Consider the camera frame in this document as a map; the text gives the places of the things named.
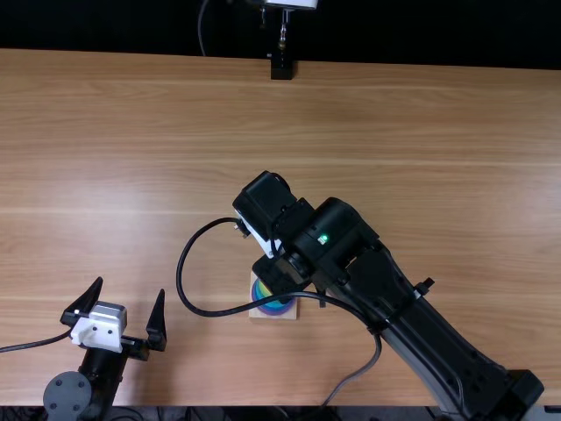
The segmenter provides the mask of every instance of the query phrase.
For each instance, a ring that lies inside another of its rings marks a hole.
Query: gray cable
[[[206,51],[204,51],[204,45],[202,44],[202,16],[204,15],[204,10],[207,8],[207,4],[209,4],[209,0],[202,0],[199,16],[196,21],[196,34],[199,38],[199,47],[201,48],[202,56],[207,55]]]
[[[327,396],[327,399],[323,401],[321,408],[325,408],[329,404],[331,399],[335,397],[338,391],[341,390],[341,388],[345,384],[347,384],[348,382],[352,382],[353,380],[357,380],[361,375],[367,372],[370,368],[374,367],[374,364],[376,364],[376,362],[380,358],[380,354],[382,353],[382,341],[380,340],[380,335],[374,334],[373,336],[374,336],[374,343],[376,344],[376,351],[374,351],[374,355],[372,356],[372,358],[363,367],[359,368],[354,373],[350,373],[341,382],[339,382],[339,384],[333,389],[330,395]]]

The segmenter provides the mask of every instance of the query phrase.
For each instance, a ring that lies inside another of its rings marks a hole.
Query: green led light
[[[319,238],[317,239],[317,241],[319,241],[319,244],[321,244],[322,246],[327,243],[330,240],[330,236],[327,234],[322,234],[319,236]]]

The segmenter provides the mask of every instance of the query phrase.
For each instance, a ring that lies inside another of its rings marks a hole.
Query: white device
[[[70,337],[76,345],[121,353],[121,336],[125,327],[125,307],[98,301],[87,317],[82,316],[78,319]]]
[[[265,5],[289,9],[317,9],[317,0],[265,0]]]

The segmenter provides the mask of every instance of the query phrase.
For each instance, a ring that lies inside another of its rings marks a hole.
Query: wooden block
[[[257,276],[252,272],[249,282],[249,298],[256,299],[270,296],[271,292],[261,283]],[[298,298],[294,298],[289,303],[279,306],[278,302],[273,302],[267,306],[261,306],[257,309],[249,310],[250,318],[280,318],[283,320],[296,320],[298,318]]]

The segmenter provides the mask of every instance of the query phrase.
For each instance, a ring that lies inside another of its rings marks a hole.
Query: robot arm
[[[413,286],[349,204],[314,209],[266,171],[233,206],[266,253],[253,271],[274,294],[313,282],[360,310],[452,420],[518,421],[543,393],[531,371],[506,370],[448,324],[424,298],[434,282]]]
[[[60,318],[72,328],[72,342],[86,354],[77,372],[57,375],[46,386],[43,404],[51,421],[101,421],[113,404],[127,360],[146,361],[150,350],[166,349],[164,290],[146,326],[148,339],[139,339],[123,335],[125,307],[97,301],[102,285],[103,279],[97,278]]]

